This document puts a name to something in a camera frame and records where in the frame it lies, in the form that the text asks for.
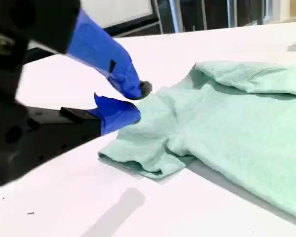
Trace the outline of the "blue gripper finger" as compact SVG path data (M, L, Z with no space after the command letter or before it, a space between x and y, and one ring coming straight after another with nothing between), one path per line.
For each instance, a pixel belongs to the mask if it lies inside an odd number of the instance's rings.
M96 107L73 109L62 107L41 120L39 161L46 162L56 156L137 123L141 118L139 109L131 102L94 94Z
M97 70L125 98L139 100L152 92L151 83L139 79L126 49L82 9L79 11L67 55Z

